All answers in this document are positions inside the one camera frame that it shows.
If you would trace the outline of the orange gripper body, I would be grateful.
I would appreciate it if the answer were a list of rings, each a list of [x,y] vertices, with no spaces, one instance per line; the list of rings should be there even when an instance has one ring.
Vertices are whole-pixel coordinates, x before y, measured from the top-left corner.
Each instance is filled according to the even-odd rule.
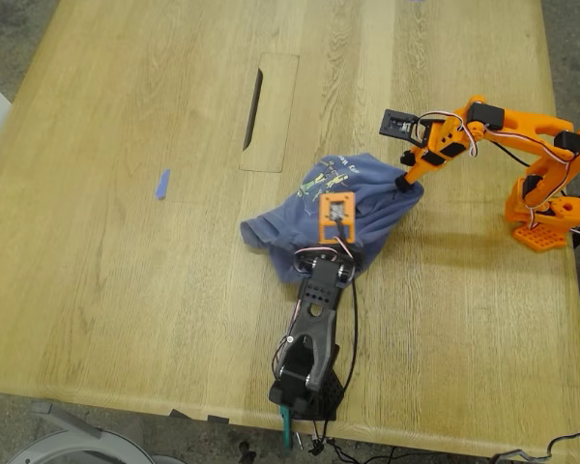
[[[440,167],[468,152],[478,154],[477,142],[465,119],[460,115],[428,115],[420,119],[421,144],[425,161]]]

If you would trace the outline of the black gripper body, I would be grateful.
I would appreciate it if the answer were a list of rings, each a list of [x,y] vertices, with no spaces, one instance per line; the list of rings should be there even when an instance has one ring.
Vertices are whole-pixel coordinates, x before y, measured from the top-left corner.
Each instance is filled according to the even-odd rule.
[[[363,248],[356,244],[337,242],[319,246],[319,250],[314,253],[313,264],[319,261],[344,262],[352,265],[356,271],[362,271],[365,265],[365,254]]]

